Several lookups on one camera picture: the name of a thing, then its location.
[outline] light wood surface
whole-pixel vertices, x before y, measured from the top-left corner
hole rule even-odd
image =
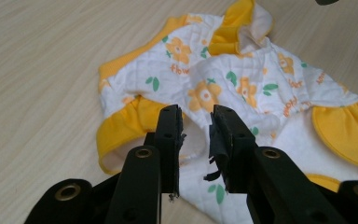
[[[232,2],[0,0],[0,223],[23,223],[66,178],[109,177],[95,144],[99,65],[142,46],[170,16],[223,15]],[[272,42],[358,93],[358,1],[258,3],[275,19]],[[213,221],[164,197],[162,223]]]

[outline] white cloth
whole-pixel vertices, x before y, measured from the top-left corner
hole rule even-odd
[[[106,117],[125,106],[122,99],[139,94],[182,108],[191,119],[185,126],[195,124],[185,128],[191,134],[181,151],[180,191],[186,200],[219,223],[252,223],[245,195],[226,194],[221,178],[202,180],[216,169],[208,162],[211,104],[234,109],[259,146],[286,151],[305,173],[358,179],[358,167],[332,154],[310,122],[313,105],[351,105],[358,95],[267,38],[246,57],[211,57],[206,46],[222,18],[191,16],[201,21],[173,31],[108,78],[101,97]]]

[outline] yellow sleeve cuff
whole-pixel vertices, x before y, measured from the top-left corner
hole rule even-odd
[[[312,122],[331,150],[358,165],[358,103],[344,107],[315,106]]]
[[[112,174],[112,164],[104,160],[114,149],[154,132],[157,127],[159,111],[165,107],[159,103],[137,97],[123,109],[105,119],[97,132],[99,163],[104,172]]]

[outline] cartoon flower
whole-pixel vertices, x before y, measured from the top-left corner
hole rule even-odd
[[[240,86],[237,88],[237,93],[239,93],[246,103],[251,105],[253,108],[257,107],[257,101],[255,99],[256,92],[257,86],[251,85],[248,77],[242,77],[240,80]]]
[[[293,69],[293,59],[289,57],[284,57],[283,54],[278,53],[279,64],[284,73],[288,73],[291,75],[295,74],[295,70]]]
[[[181,39],[174,37],[171,44],[167,43],[165,47],[173,55],[174,60],[188,64],[188,55],[191,53],[191,49],[188,45],[184,45]]]
[[[204,108],[208,112],[213,112],[213,106],[218,105],[217,96],[222,89],[215,83],[206,84],[205,81],[199,82],[195,90],[188,91],[188,96],[192,97],[189,103],[191,111],[198,111]]]

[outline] yellow fabric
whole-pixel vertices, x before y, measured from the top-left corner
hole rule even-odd
[[[149,43],[143,47],[121,56],[100,67],[100,89],[105,85],[108,77],[114,76],[119,69],[134,60],[140,54],[150,50],[162,38],[174,30],[186,25],[187,16],[169,18],[164,28]],[[103,164],[103,157],[110,151],[122,146],[147,132],[156,130],[159,111],[166,105],[149,101],[138,96],[130,101],[120,111],[105,119],[97,132],[97,148],[99,163],[104,172],[112,174]]]
[[[208,47],[211,55],[240,54],[238,32],[252,22],[254,0],[238,0],[228,8],[222,25],[213,33]]]
[[[358,165],[358,103],[345,107],[316,106],[312,122],[316,133],[331,150]]]
[[[337,179],[325,175],[315,175],[315,174],[307,174],[306,176],[312,183],[322,186],[325,189],[330,189],[335,193],[338,192],[339,181]]]

